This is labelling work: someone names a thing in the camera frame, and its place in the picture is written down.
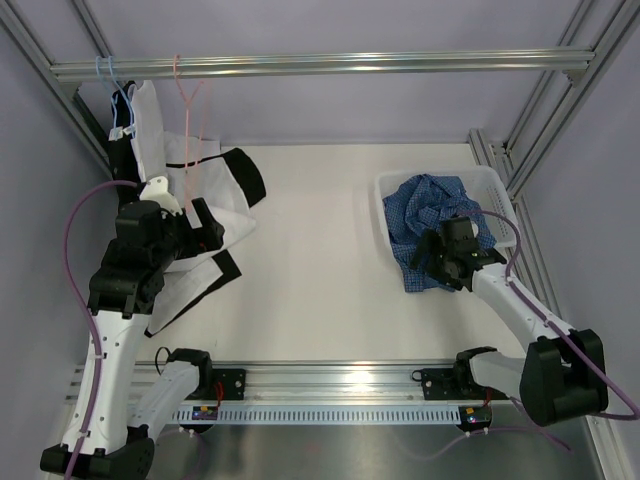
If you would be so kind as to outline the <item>blue plaid shirt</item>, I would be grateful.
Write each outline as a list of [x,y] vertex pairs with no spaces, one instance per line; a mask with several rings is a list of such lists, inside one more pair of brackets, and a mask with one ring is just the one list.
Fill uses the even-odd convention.
[[384,198],[383,205],[392,253],[401,269],[407,293],[434,288],[452,290],[431,279],[423,270],[409,268],[409,261],[426,229],[439,232],[442,222],[469,213],[478,226],[480,246],[493,248],[496,245],[484,216],[479,213],[480,205],[467,196],[458,177],[416,175]]

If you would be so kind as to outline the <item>blue wire hanger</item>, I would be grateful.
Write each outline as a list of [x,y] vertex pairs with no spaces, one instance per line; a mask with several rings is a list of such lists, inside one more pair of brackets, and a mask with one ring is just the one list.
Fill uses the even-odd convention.
[[[109,80],[106,79],[106,77],[103,75],[101,71],[101,65],[103,61],[107,61]],[[129,99],[128,94],[116,79],[116,75],[114,73],[114,67],[113,67],[113,57],[97,56],[95,58],[94,65],[95,65],[95,73],[96,73],[96,76],[98,77],[99,82],[101,83],[103,88],[110,94],[110,105],[111,105],[111,111],[112,111],[112,127],[109,131],[108,141],[109,142],[119,141],[125,136],[130,136],[131,138],[134,138],[136,134],[134,110],[132,108],[131,100]],[[118,115],[119,115],[118,100],[119,99],[124,101],[124,104],[128,111],[128,120],[125,121],[123,125],[118,124]]]

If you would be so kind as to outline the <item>pink wire hanger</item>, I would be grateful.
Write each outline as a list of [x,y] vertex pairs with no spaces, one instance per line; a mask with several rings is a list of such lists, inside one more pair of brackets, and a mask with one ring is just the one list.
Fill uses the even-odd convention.
[[198,149],[201,147],[202,135],[204,132],[204,124],[203,120],[201,120],[199,134],[196,137],[193,136],[194,130],[192,129],[192,122],[194,114],[192,111],[194,102],[200,91],[203,89],[205,82],[203,80],[198,80],[191,92],[188,93],[181,80],[181,72],[179,71],[180,62],[181,56],[179,54],[174,55],[172,59],[172,75],[184,106],[183,192],[184,206],[186,211],[189,212],[192,209],[191,201],[194,198],[194,183],[197,179],[197,174],[191,173],[191,170],[197,167],[199,154]]

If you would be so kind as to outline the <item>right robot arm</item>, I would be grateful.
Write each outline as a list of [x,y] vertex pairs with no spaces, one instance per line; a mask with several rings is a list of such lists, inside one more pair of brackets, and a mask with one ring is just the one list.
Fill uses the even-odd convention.
[[604,348],[590,329],[576,330],[545,307],[512,274],[506,258],[483,248],[468,217],[442,222],[419,240],[410,266],[488,305],[517,338],[525,355],[495,347],[457,354],[449,384],[462,396],[487,391],[520,401],[538,426],[604,412],[609,405]]

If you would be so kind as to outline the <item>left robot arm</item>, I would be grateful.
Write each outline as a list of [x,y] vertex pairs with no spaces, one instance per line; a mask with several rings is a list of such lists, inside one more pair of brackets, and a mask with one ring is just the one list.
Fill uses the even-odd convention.
[[90,342],[76,407],[60,443],[43,451],[42,471],[66,479],[144,479],[179,405],[220,392],[209,353],[179,348],[136,408],[129,407],[137,352],[165,272],[222,244],[224,229],[205,201],[193,204],[198,227],[169,200],[138,200],[119,211],[116,236],[89,282]]

